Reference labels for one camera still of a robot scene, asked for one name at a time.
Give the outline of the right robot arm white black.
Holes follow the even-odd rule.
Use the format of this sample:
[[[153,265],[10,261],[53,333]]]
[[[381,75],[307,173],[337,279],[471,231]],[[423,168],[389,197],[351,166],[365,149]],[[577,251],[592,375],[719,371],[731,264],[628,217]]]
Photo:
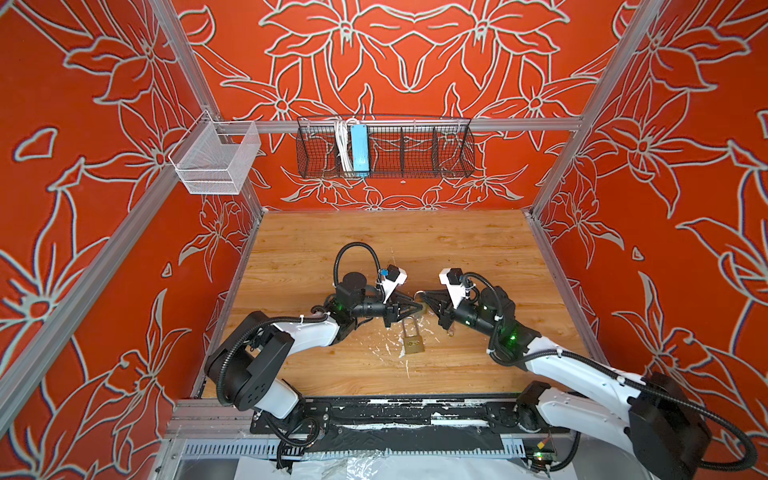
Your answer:
[[[562,347],[520,323],[506,292],[479,274],[446,268],[439,280],[442,289],[418,295],[442,328],[461,324],[485,334],[495,363],[537,375],[516,400],[524,430],[585,434],[632,455],[657,479],[691,479],[701,469],[741,472],[757,463],[749,436],[690,401],[671,377],[614,369]]]

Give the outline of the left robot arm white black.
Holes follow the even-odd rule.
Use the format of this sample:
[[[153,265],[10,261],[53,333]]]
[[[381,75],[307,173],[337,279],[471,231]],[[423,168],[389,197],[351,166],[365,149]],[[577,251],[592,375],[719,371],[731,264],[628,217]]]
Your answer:
[[[354,248],[370,253],[375,267],[372,281],[361,272],[339,274],[344,254]],[[279,378],[290,356],[336,345],[371,320],[380,319],[390,327],[420,310],[412,297],[398,290],[406,283],[407,272],[392,264],[382,266],[367,243],[344,245],[332,274],[334,292],[310,314],[270,317],[254,311],[208,355],[205,374],[220,405],[262,411],[278,420],[294,417],[303,397]]]

